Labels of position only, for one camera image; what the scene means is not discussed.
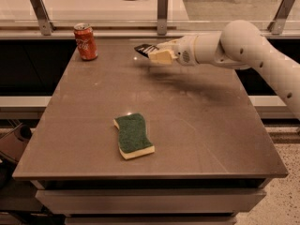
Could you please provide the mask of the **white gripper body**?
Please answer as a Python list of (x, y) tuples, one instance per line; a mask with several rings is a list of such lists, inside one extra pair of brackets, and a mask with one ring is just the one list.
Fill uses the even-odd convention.
[(174, 52), (177, 62), (182, 66), (196, 66), (197, 61), (194, 52), (195, 36), (184, 36), (176, 40)]

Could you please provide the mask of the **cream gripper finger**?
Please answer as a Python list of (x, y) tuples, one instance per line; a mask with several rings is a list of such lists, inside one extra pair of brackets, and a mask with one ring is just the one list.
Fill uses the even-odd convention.
[(159, 50), (172, 50), (174, 51), (178, 45), (178, 39), (172, 39), (156, 45)]
[(148, 54), (149, 59), (156, 64), (171, 65), (177, 58), (171, 50), (158, 50)]

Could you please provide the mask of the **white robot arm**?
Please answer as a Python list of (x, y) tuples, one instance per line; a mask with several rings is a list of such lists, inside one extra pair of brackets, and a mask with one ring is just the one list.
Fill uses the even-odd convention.
[(274, 48), (261, 31), (247, 21), (233, 21), (219, 33), (197, 34), (160, 43), (149, 59), (170, 65), (211, 64), (220, 68), (252, 68), (300, 118), (300, 65)]

